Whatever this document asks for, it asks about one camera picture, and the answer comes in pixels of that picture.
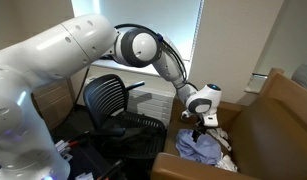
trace brown leather armchair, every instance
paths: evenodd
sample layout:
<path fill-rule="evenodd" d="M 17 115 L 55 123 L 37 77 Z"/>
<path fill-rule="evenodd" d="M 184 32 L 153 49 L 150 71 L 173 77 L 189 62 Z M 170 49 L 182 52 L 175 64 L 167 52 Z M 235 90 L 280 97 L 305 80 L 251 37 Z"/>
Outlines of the brown leather armchair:
<path fill-rule="evenodd" d="M 307 90 L 272 69 L 259 97 L 250 106 L 222 102 L 219 126 L 229 134 L 230 157 L 238 173 L 179 157 L 175 149 L 183 110 L 174 101 L 164 152 L 155 159 L 151 177 L 163 179 L 307 179 Z"/>

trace window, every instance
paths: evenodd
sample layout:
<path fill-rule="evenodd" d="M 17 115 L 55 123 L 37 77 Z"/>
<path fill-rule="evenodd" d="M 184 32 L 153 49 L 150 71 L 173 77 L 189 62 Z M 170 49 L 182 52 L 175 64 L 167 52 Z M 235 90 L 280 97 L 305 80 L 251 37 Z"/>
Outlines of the window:
<path fill-rule="evenodd" d="M 189 72 L 203 0 L 72 0 L 75 17 L 97 13 L 113 25 L 135 23 L 166 35 L 179 50 Z M 95 65 L 157 74 L 153 67 L 129 68 L 115 62 Z"/>

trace black office chair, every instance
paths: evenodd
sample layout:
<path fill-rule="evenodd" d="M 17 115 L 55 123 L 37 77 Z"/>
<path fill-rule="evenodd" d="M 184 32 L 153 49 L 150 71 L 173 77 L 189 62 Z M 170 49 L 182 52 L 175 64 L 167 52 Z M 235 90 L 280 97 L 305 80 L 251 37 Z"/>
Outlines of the black office chair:
<path fill-rule="evenodd" d="M 149 169 L 163 150 L 166 130 L 157 119 L 127 111 L 129 91 L 142 85 L 125 87 L 119 76 L 104 75 L 85 87 L 83 97 L 100 137 L 96 141 L 100 153 L 107 158 L 141 160 Z"/>

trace radiator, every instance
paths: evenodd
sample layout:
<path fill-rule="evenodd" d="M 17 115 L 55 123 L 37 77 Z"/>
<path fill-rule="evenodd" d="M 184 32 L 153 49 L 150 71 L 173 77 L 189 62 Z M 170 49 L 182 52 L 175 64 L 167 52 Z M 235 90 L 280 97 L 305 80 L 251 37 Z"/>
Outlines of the radiator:
<path fill-rule="evenodd" d="M 93 76 L 87 78 L 85 85 L 94 78 Z M 168 127 L 175 96 L 174 92 L 165 92 L 144 85 L 131 90 L 129 93 L 128 111 L 156 118 L 162 121 L 165 127 Z"/>

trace blue cloth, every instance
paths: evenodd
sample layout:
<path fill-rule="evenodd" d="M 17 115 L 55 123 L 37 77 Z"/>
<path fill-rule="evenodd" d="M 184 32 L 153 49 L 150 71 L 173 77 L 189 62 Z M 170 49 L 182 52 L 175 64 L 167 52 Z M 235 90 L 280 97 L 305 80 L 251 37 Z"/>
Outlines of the blue cloth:
<path fill-rule="evenodd" d="M 176 149 L 180 157 L 209 165 L 217 164 L 221 160 L 220 144 L 208 134 L 202 134 L 195 143 L 192 133 L 191 129 L 179 130 Z"/>

